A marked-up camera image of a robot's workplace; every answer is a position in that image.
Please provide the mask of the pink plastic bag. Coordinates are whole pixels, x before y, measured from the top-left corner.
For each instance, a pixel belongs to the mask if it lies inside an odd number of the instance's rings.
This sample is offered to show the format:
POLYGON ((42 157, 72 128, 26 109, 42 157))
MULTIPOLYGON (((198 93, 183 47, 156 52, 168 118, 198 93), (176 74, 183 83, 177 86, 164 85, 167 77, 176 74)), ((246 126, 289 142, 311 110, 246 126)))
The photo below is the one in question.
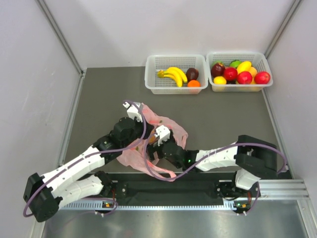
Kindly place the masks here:
MULTIPOLYGON (((170 129, 170 136, 174 137, 176 144, 182 148, 185 147, 188 138, 188 133, 175 121, 159 116, 154 113, 146 104, 141 103, 142 113, 145 116, 146 121, 154 126, 154 129, 150 131, 150 139, 148 145, 155 142, 159 143, 159 149, 163 146, 163 143, 167 139, 167 130, 170 129)), ((175 172, 156 166, 159 161, 158 153, 154 155, 154 161, 145 162, 144 160, 144 147, 146 145, 145 140, 142 140, 138 145, 131 149, 122 152, 122 155, 117 157, 117 160, 124 166, 132 167, 133 169, 144 172, 150 176, 157 176, 162 178, 159 173, 166 173, 170 178, 176 177, 175 172)))

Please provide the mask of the orange yellow fruit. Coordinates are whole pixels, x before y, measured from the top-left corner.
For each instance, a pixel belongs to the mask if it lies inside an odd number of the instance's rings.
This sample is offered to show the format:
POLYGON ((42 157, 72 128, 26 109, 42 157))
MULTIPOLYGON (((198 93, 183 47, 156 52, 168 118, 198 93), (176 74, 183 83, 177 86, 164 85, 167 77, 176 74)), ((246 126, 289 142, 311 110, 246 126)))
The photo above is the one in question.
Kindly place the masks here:
POLYGON ((153 144, 156 141, 156 137, 153 135, 149 138, 149 144, 153 144))

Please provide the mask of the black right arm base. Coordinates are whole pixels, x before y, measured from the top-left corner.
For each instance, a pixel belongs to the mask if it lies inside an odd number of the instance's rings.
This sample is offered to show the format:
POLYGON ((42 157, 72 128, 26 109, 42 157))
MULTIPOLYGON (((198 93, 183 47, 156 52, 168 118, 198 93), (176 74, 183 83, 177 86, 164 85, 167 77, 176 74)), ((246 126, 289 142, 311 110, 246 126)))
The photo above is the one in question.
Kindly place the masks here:
POLYGON ((217 196, 227 201, 233 201, 244 194, 232 182, 216 182, 214 185, 217 196))

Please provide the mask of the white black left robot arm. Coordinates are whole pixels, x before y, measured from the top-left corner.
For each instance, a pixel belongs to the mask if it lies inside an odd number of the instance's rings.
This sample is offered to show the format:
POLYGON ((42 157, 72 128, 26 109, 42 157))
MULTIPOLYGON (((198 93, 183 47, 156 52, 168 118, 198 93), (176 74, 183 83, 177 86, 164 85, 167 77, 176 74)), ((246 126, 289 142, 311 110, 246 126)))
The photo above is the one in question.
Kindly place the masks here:
POLYGON ((28 177, 23 199, 37 222, 50 219, 65 205, 89 196, 113 195, 114 187, 108 175, 89 172, 113 161, 131 144, 147 139, 154 126, 147 121, 138 122, 129 117, 121 118, 109 134, 93 143, 86 151, 63 166, 43 175, 28 177))

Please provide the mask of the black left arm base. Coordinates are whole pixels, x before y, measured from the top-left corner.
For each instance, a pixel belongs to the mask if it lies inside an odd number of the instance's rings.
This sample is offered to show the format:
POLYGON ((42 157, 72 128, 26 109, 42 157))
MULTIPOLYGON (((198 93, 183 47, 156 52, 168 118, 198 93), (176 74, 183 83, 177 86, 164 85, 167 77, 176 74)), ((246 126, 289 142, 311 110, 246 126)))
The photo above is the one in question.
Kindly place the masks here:
POLYGON ((102 189, 97 195, 98 199, 105 200, 102 207, 111 208, 112 210, 96 210, 95 213, 101 214, 101 216, 110 215, 119 207, 119 204, 116 200, 116 196, 119 195, 119 198, 123 198, 127 193, 127 183, 122 181, 114 182, 109 174, 98 171, 94 174, 101 181, 102 189))

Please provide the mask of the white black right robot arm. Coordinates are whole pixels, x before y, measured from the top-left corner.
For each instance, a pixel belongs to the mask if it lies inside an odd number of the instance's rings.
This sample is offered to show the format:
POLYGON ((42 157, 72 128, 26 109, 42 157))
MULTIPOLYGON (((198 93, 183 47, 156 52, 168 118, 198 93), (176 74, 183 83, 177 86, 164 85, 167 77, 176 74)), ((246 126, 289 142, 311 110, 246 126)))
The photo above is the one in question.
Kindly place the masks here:
POLYGON ((166 141, 147 145, 145 155, 151 161, 157 155, 184 172, 199 173, 239 167, 233 177, 231 190, 235 195, 243 196, 261 179, 277 176, 277 152, 274 144, 240 135, 237 142, 212 150, 186 150, 171 137, 166 141))

